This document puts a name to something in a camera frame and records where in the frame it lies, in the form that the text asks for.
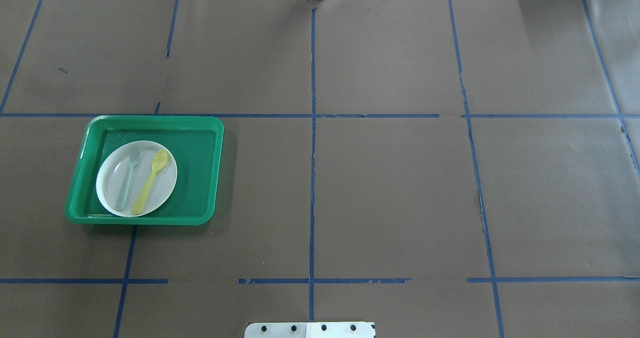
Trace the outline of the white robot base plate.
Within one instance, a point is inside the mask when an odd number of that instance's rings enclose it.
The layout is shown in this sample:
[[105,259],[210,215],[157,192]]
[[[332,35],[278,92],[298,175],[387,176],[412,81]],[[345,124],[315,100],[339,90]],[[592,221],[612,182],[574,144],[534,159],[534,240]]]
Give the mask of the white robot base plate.
[[247,325],[245,338],[375,338],[374,322],[254,322]]

